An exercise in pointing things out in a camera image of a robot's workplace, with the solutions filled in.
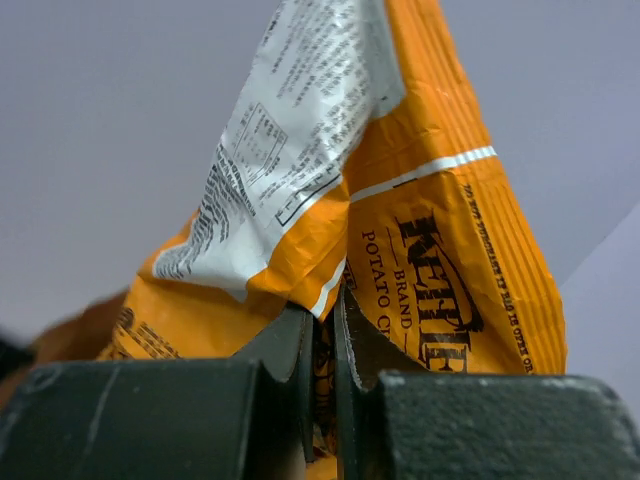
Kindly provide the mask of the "yellow Kettle chips bag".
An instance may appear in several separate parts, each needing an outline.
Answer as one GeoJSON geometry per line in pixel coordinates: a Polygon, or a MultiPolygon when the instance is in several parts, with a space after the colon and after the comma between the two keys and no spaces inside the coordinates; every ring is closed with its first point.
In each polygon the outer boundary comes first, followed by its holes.
{"type": "Polygon", "coordinates": [[[202,200],[39,362],[228,357],[347,286],[435,373],[562,374],[562,300],[435,1],[282,1],[202,200]]]}

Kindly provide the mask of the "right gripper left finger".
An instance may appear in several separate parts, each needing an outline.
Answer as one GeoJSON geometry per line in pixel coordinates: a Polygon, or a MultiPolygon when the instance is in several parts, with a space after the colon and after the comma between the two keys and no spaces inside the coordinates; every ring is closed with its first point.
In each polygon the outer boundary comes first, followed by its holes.
{"type": "Polygon", "coordinates": [[[314,457],[312,315],[224,359],[74,362],[29,374],[1,416],[5,479],[301,479],[314,457]]]}

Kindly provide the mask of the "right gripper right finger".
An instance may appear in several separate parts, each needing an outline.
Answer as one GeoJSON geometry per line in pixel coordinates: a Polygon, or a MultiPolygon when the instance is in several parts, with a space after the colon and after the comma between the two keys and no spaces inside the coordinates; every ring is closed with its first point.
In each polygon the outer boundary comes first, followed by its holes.
{"type": "Polygon", "coordinates": [[[342,479],[635,479],[639,434],[606,384],[580,376],[436,374],[342,289],[334,309],[342,479]]]}

